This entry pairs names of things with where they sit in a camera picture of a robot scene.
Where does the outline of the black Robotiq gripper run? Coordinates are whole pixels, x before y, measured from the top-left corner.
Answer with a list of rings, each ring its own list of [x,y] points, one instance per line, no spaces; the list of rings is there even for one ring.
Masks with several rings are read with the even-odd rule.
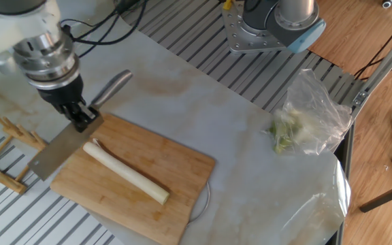
[[[53,105],[58,112],[63,112],[79,133],[83,132],[90,122],[99,115],[95,108],[85,105],[82,98],[83,87],[83,80],[81,76],[78,76],[71,83],[61,88],[38,90],[41,98]]]

